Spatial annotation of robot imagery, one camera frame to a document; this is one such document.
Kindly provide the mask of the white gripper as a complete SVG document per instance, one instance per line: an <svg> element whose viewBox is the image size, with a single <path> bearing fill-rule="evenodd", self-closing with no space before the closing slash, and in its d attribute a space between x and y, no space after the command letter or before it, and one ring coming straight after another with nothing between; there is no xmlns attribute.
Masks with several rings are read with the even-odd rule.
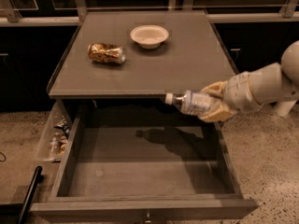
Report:
<svg viewBox="0 0 299 224"><path fill-rule="evenodd" d="M226 121L238 111L252 111L253 98L249 91L249 72L231 77L227 82L218 81L210 84L201 93L222 99L223 102L214 104L207 112L198 115L204 122Z"/></svg>

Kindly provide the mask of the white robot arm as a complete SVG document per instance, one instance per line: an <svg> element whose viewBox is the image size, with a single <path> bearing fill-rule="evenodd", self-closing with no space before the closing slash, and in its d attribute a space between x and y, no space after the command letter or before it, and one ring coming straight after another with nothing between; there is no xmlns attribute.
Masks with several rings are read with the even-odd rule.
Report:
<svg viewBox="0 0 299 224"><path fill-rule="evenodd" d="M227 81L215 82L202 92L216 103L198 118L204 122L226 121L237 113L251 113L271 103L299 100L299 41L283 52L281 63L243 72Z"/></svg>

